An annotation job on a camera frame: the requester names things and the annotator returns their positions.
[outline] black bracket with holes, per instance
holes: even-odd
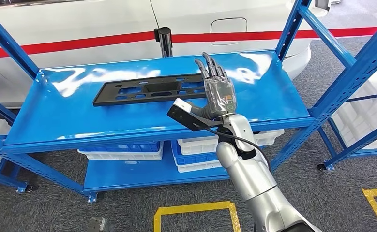
[[[206,95],[201,74],[160,76],[106,82],[94,98],[93,105],[120,105],[204,97]]]

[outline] silver robot arm segment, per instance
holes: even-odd
[[[223,121],[223,127],[229,128],[234,136],[254,140],[251,126],[244,116],[230,115]],[[239,150],[249,151],[251,145],[238,140],[235,142]],[[217,157],[245,200],[257,231],[320,232],[285,198],[269,171],[264,156],[255,150],[254,158],[242,159],[233,144],[220,142],[217,146]]]
[[[278,188],[269,161],[253,144],[253,131],[247,118],[235,114],[234,85],[224,68],[207,53],[203,53],[203,58],[208,69],[199,59],[195,63],[203,76],[207,105],[199,108],[176,99],[167,115],[192,131],[205,129],[218,134],[217,157],[248,205],[258,232],[320,232]],[[211,127],[218,127],[218,132]]]

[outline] blue shelf surface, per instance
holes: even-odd
[[[237,113],[249,119],[254,131],[302,127],[314,120],[274,51],[212,56],[234,84]],[[104,82],[198,73],[195,58],[199,56],[41,69],[3,149],[27,153],[211,135],[191,132],[169,118],[173,101],[92,104]],[[204,106],[206,100],[192,102]]]
[[[165,141],[161,161],[89,160],[84,191],[99,192],[224,179],[229,179],[229,176],[222,167],[179,173],[170,141]]]

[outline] gray carpet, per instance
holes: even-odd
[[[356,53],[367,39],[340,41]],[[342,70],[322,41],[312,42],[311,48],[311,62],[294,80],[307,105],[315,103]],[[274,145],[265,148],[270,158],[293,132],[287,130]],[[33,156],[79,182],[84,178],[87,160],[75,150]],[[361,190],[377,188],[377,156],[348,159],[337,164],[333,172],[317,171],[315,165],[328,157],[315,133],[275,172],[283,193],[323,231],[377,232],[377,217]],[[82,232],[92,216],[107,218],[116,232],[146,232],[153,231],[158,207],[218,201],[235,203],[241,231],[253,228],[251,216],[229,180],[111,191],[97,203],[88,204],[82,197],[28,171],[21,171],[19,178],[40,188],[17,195],[12,188],[0,185],[0,232]],[[216,210],[163,216],[162,231],[230,232],[232,226],[228,210]]]

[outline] car door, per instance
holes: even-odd
[[[294,0],[151,2],[158,25],[169,27],[173,35],[178,35],[173,36],[173,55],[183,56],[201,54],[203,51],[221,53],[275,48]],[[315,1],[312,1],[310,8],[314,7]],[[314,13],[316,16],[324,16],[327,10],[316,9]],[[311,28],[303,22],[300,29]],[[230,32],[250,32],[250,40],[236,41],[237,35],[226,36]],[[223,37],[226,41],[213,41]],[[311,39],[295,39],[287,56],[305,51],[310,41]]]
[[[0,6],[0,23],[39,68],[161,57],[150,0],[26,0]],[[23,102],[32,80],[1,50],[0,76],[21,93],[2,103]]]

